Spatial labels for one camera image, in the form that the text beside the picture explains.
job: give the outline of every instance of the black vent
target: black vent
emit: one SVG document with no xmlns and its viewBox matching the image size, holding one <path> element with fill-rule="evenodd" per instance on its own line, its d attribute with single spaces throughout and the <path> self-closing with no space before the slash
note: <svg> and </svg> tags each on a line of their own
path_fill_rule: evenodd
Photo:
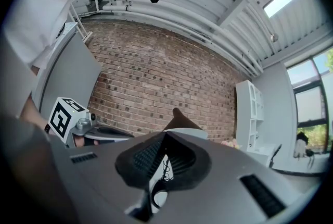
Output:
<svg viewBox="0 0 333 224">
<path fill-rule="evenodd" d="M 255 175 L 240 180 L 269 218 L 286 208 Z"/>
<path fill-rule="evenodd" d="M 97 155 L 94 153 L 88 153 L 88 154 L 83 154 L 83 155 L 79 155 L 79 156 L 71 156 L 71 160 L 72 162 L 75 163 L 80 163 L 80 162 L 84 162 L 84 161 L 88 161 L 91 159 L 96 158 Z"/>
<path fill-rule="evenodd" d="M 122 152 L 116 170 L 128 186 L 145 190 L 165 155 L 174 176 L 165 185 L 167 191 L 192 189 L 211 169 L 204 149 L 172 132 L 161 132 Z"/>
</svg>

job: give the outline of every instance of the brick wall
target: brick wall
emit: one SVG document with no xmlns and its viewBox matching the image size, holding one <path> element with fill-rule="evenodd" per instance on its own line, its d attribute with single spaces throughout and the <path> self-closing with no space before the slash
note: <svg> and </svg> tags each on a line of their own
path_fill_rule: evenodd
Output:
<svg viewBox="0 0 333 224">
<path fill-rule="evenodd" d="M 235 84 L 246 78 L 221 56 L 176 33 L 93 20 L 90 51 L 102 64 L 89 109 L 100 122 L 142 135 L 178 107 L 214 141 L 235 134 Z"/>
</svg>

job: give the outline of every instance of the gray panel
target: gray panel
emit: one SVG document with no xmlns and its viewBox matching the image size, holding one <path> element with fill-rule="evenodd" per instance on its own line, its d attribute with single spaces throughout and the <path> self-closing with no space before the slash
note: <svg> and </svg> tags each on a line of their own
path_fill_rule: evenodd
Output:
<svg viewBox="0 0 333 224">
<path fill-rule="evenodd" d="M 76 34 L 58 57 L 41 101 L 41 115 L 48 119 L 57 97 L 69 97 L 84 107 L 93 91 L 100 64 Z"/>
<path fill-rule="evenodd" d="M 0 113 L 20 116 L 36 76 L 16 55 L 7 40 L 0 44 Z"/>
<path fill-rule="evenodd" d="M 124 142 L 68 150 L 70 155 L 93 152 L 97 158 L 75 164 L 86 182 L 109 203 L 122 211 L 133 208 L 143 191 L 128 187 L 114 166 L 116 157 L 124 150 L 150 138 L 152 134 Z M 265 213 L 239 181 L 242 176 L 255 174 L 286 206 L 299 193 L 273 170 L 267 169 L 243 152 L 193 136 L 182 138 L 205 149 L 212 160 L 208 176 L 194 189 L 169 192 L 161 210 L 150 223 L 261 223 Z"/>
<path fill-rule="evenodd" d="M 50 73 L 52 72 L 52 69 L 53 69 L 55 63 L 57 62 L 59 55 L 62 53 L 63 49 L 67 46 L 68 42 L 75 35 L 75 32 L 76 32 L 75 27 L 77 25 L 78 24 L 76 22 L 71 22 L 71 23 L 65 24 L 65 29 L 63 30 L 63 33 L 60 35 L 60 37 L 58 38 L 58 40 L 55 43 L 54 49 L 47 62 L 46 68 L 40 69 L 37 74 L 37 83 L 36 83 L 35 88 L 32 90 L 31 96 L 39 111 L 41 109 L 41 102 L 43 99 L 43 94 L 44 94 L 45 86 L 48 81 L 48 77 L 49 77 Z"/>
</svg>

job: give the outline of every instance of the white wall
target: white wall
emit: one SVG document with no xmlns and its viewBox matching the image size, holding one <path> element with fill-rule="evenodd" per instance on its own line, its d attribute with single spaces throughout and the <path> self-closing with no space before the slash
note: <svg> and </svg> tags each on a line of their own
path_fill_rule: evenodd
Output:
<svg viewBox="0 0 333 224">
<path fill-rule="evenodd" d="M 253 84 L 264 96 L 264 118 L 259 133 L 264 142 L 282 144 L 279 153 L 274 157 L 273 168 L 300 172 L 319 173 L 326 169 L 328 154 L 316 155 L 314 165 L 308 168 L 309 158 L 294 158 L 293 150 L 297 135 L 296 101 L 283 63 L 276 63 L 264 70 L 264 73 L 253 80 Z"/>
<path fill-rule="evenodd" d="M 333 136 L 332 121 L 333 121 L 333 73 L 329 73 L 322 76 L 326 99 L 328 105 L 328 117 L 329 117 L 329 135 Z"/>
</svg>

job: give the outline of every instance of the white cabinet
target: white cabinet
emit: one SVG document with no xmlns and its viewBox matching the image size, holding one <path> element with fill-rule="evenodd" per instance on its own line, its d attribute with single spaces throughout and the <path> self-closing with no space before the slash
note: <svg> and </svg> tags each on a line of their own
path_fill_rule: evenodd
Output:
<svg viewBox="0 0 333 224">
<path fill-rule="evenodd" d="M 241 150 L 268 166 L 275 146 L 264 142 L 260 125 L 264 121 L 264 98 L 248 80 L 236 85 L 237 131 L 236 140 Z"/>
</svg>

